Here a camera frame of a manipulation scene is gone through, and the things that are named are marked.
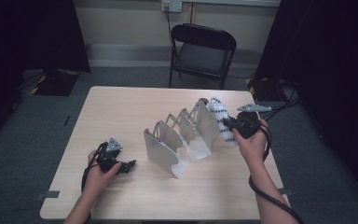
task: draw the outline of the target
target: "chair backrest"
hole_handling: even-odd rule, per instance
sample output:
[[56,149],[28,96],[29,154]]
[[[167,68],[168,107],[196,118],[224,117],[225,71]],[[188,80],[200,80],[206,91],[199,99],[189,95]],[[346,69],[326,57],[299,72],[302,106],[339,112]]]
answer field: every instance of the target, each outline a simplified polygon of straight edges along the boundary
[[173,44],[176,40],[213,49],[235,50],[237,47],[237,41],[228,32],[189,23],[175,25],[171,38]]

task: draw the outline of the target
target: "wall outlet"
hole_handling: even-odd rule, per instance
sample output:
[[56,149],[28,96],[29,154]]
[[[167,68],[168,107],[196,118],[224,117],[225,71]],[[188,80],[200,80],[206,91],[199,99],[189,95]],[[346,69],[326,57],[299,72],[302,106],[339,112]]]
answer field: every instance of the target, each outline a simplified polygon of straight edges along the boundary
[[182,12],[182,1],[161,0],[161,11]]

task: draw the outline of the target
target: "wooden table top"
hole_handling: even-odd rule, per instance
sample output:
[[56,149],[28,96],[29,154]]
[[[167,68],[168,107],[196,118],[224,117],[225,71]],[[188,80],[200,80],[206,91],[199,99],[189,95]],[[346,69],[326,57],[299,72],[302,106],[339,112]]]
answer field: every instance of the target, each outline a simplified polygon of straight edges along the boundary
[[[144,130],[183,108],[189,111],[199,98],[217,97],[231,117],[237,107],[253,103],[247,91],[209,91],[153,88],[93,87],[81,110],[40,215],[65,219],[80,196],[87,156],[114,137],[123,149],[119,161],[137,160],[129,174],[114,177],[92,210],[97,219],[117,220],[241,220],[259,219],[255,193],[248,185],[249,170],[238,147],[221,139],[213,155],[191,162],[175,178],[147,158]],[[272,153],[266,159],[277,185],[282,181]]]

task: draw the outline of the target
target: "hand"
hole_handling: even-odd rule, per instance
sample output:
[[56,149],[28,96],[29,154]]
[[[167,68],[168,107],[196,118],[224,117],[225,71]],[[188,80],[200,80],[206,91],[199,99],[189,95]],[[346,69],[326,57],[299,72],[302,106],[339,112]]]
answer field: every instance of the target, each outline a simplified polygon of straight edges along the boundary
[[[92,157],[95,154],[95,150],[91,151],[89,154],[89,163]],[[109,185],[110,180],[120,169],[121,162],[115,164],[108,172],[104,173],[99,165],[92,166],[89,169],[89,174],[87,175],[86,184],[83,189],[83,194],[89,194],[93,197],[98,197],[103,190]]]
[[[261,128],[266,130],[264,126],[268,127],[265,120],[260,119]],[[233,130],[235,140],[240,146],[240,153],[245,159],[248,166],[263,164],[263,154],[266,149],[267,138],[258,130],[253,136],[244,139],[237,130]]]

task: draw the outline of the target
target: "forearm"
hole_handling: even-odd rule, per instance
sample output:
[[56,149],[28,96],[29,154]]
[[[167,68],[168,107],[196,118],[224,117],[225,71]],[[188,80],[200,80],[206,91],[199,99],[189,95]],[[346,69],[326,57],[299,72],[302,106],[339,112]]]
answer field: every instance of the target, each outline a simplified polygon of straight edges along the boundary
[[76,201],[74,208],[71,213],[68,215],[64,224],[71,223],[85,223],[89,217],[90,211],[94,203],[96,202],[97,197],[89,196],[87,194],[82,194]]
[[[288,205],[287,201],[276,188],[264,164],[250,165],[249,169],[253,182],[258,189]],[[290,214],[282,210],[279,206],[269,202],[258,194],[256,194],[255,197],[260,213],[260,219],[263,224],[297,223],[297,221]]]

